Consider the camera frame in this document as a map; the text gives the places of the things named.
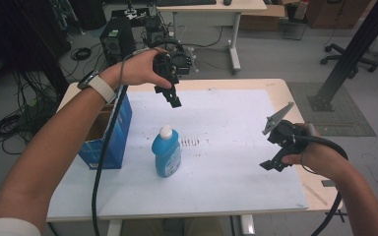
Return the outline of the white desk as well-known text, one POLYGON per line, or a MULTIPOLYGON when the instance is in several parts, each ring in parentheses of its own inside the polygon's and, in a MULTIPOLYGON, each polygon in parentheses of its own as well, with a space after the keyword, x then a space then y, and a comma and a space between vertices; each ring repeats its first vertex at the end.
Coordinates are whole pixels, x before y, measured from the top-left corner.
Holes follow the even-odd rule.
POLYGON ((242 13, 257 13, 267 9, 264 0, 232 0, 229 6, 224 6, 222 0, 215 5, 158 7, 159 12, 169 12, 172 15, 173 29, 181 23, 184 26, 205 24, 207 26, 232 27, 232 36, 227 43, 231 58, 231 72, 236 74, 241 65, 236 48, 239 24, 242 13))

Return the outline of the black metal column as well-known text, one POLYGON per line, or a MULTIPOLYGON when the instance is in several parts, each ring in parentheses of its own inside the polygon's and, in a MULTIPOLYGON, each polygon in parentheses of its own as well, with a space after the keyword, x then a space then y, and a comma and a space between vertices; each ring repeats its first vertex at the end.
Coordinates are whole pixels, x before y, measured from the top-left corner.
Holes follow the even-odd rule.
POLYGON ((378 36, 378 0, 360 25, 338 63, 315 95, 307 100, 313 111, 333 111, 331 101, 346 81, 351 69, 378 36))

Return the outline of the person's left hand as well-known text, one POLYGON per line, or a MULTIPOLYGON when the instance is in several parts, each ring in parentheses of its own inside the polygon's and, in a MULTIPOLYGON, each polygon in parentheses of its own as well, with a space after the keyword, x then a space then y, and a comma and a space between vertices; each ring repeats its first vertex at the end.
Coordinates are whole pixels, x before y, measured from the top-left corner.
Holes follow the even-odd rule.
POLYGON ((164 89, 170 89, 171 83, 157 75, 153 70, 154 59, 161 53, 166 53, 166 51, 161 48, 144 51, 105 69, 99 76, 113 89, 118 89, 121 85, 139 86, 143 84, 153 84, 164 89))

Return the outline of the blue cardboard box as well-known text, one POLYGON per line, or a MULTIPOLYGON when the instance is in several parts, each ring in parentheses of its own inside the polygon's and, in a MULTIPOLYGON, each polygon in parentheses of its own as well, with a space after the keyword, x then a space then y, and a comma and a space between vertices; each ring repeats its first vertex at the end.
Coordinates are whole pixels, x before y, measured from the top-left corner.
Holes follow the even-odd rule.
POLYGON ((98 113, 78 155, 89 169, 97 169, 103 145, 109 138, 103 169, 120 169, 133 111, 126 94, 120 87, 115 99, 98 113))

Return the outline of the brown cardboard box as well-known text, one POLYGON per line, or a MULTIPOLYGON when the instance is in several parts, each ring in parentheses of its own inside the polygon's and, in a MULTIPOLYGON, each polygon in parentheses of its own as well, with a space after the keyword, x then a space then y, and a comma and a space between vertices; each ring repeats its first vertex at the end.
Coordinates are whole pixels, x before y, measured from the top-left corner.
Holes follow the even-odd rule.
POLYGON ((268 5, 267 9, 257 13, 242 13, 239 28, 241 30, 278 31, 281 18, 285 17, 283 5, 268 5))

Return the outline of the person's right leg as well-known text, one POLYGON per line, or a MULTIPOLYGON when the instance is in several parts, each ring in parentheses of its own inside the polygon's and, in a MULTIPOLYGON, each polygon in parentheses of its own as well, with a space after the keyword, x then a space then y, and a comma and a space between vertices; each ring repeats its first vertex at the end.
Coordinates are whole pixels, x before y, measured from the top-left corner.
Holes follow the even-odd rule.
POLYGON ((224 236, 217 217, 194 217, 184 221, 184 236, 224 236))

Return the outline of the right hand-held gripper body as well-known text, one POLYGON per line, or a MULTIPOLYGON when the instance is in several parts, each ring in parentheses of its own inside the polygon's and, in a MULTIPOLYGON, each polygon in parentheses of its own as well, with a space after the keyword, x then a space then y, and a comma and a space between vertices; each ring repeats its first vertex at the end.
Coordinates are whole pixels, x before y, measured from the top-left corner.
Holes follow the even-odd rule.
POLYGON ((306 141, 300 139, 307 136, 306 130, 284 119, 293 105, 290 101, 284 108, 268 116, 262 131, 264 135, 268 135, 270 143, 281 147, 278 155, 298 154, 308 146, 306 141))

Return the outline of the person's right hand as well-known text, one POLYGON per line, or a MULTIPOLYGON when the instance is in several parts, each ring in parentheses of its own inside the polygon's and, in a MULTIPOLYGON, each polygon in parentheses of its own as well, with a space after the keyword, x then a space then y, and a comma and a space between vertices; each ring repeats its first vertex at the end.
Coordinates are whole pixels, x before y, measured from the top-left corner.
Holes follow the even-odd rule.
POLYGON ((285 155, 282 162, 300 164, 334 182, 343 179, 352 168, 352 165, 337 151, 317 143, 309 143, 300 154, 285 155))

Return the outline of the blue bottle with white cap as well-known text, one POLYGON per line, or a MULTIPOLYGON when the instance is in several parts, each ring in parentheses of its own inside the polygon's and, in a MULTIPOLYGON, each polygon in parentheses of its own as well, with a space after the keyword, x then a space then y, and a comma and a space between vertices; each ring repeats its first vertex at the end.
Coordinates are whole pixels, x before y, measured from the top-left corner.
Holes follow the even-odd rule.
POLYGON ((157 174, 162 178, 171 176, 181 163, 178 133, 169 125, 163 126, 152 144, 152 152, 156 156, 157 174))

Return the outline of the large brown cabinet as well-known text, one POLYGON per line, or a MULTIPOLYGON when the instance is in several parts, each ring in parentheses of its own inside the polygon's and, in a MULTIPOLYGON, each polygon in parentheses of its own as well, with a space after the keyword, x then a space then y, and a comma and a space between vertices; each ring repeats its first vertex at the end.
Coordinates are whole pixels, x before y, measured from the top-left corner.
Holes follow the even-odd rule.
POLYGON ((309 0, 305 17, 313 29, 350 30, 371 0, 309 0))

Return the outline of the white sleeve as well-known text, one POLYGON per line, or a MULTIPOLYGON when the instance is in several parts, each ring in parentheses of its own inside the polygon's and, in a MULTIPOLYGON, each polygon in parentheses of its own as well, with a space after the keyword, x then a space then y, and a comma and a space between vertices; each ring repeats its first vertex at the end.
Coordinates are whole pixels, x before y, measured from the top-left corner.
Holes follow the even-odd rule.
POLYGON ((42 236, 30 222, 17 218, 0 218, 0 236, 42 236))

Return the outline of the black computer tower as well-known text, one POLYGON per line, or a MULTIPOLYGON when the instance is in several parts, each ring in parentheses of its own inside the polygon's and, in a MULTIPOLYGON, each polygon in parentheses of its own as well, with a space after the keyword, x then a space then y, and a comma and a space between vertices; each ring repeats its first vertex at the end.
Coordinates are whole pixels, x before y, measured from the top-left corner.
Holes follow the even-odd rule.
POLYGON ((113 17, 99 37, 108 66, 113 66, 136 50, 131 22, 127 17, 113 17))

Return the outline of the white table leg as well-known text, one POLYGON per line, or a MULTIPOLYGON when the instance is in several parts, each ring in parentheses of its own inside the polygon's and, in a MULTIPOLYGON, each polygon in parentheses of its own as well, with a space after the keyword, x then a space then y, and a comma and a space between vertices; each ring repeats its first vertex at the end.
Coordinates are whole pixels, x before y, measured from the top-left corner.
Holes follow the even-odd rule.
POLYGON ((255 234, 255 225, 252 214, 242 214, 240 216, 241 233, 246 236, 255 234))
POLYGON ((114 219, 110 220, 107 228, 106 236, 121 236, 122 220, 114 219))

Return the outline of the wristwatch with white band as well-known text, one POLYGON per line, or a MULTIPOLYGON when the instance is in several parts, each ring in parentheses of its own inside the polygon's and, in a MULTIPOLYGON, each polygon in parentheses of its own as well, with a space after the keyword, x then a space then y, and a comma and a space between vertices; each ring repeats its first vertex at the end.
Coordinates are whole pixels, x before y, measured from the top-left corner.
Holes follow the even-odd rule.
POLYGON ((115 97, 115 90, 100 76, 98 71, 91 71, 86 74, 77 84, 80 90, 92 88, 97 91, 107 104, 111 103, 115 97))

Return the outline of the grey floor mat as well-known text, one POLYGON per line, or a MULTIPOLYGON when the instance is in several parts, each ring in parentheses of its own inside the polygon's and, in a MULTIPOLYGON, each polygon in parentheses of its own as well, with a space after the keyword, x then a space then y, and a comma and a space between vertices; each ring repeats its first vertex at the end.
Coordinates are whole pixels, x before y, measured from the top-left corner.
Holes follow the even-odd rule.
POLYGON ((315 95, 322 83, 295 82, 287 84, 305 122, 313 123, 323 136, 375 137, 376 134, 349 95, 341 87, 330 102, 331 110, 315 111, 308 97, 315 95))

